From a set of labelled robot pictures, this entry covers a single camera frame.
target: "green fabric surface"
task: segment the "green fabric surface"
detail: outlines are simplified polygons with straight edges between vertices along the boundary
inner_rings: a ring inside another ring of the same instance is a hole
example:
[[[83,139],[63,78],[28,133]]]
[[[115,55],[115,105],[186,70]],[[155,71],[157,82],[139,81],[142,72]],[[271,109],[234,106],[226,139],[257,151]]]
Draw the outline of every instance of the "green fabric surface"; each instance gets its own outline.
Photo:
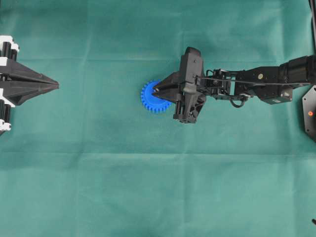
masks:
[[[196,124],[140,101],[187,46],[206,69],[313,54],[307,0],[2,0],[0,29],[60,82],[0,137],[0,236],[316,235],[309,88],[274,106],[208,98]]]

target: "black wire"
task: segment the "black wire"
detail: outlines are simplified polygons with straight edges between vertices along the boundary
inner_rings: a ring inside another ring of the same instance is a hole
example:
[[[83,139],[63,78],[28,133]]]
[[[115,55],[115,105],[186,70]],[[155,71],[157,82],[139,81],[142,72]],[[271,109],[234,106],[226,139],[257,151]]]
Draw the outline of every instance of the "black wire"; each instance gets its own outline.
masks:
[[[244,106],[246,100],[240,100],[241,101],[241,104],[240,105],[237,105],[233,102],[232,99],[229,99],[230,103],[235,107],[235,108],[241,108],[242,106]]]
[[[310,85],[309,82],[304,83],[265,83],[265,82],[251,82],[251,81],[245,81],[245,80],[232,80],[232,79],[216,79],[216,78],[204,78],[199,77],[200,79],[208,79],[208,80],[219,80],[219,81],[232,81],[232,82],[240,82],[245,84],[256,84],[256,85]]]

